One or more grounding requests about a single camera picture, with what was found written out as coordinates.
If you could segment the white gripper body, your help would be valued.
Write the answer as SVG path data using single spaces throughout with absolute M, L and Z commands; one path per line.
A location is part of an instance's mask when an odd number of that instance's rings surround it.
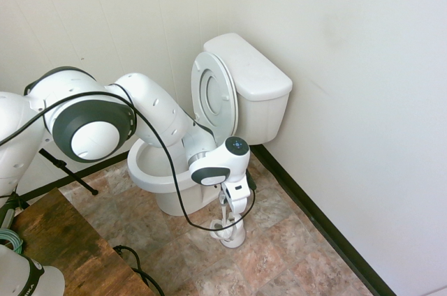
M 247 177 L 244 176 L 237 182 L 224 182 L 224 193 L 234 214 L 242 214 L 247 206 L 247 199 L 250 196 Z

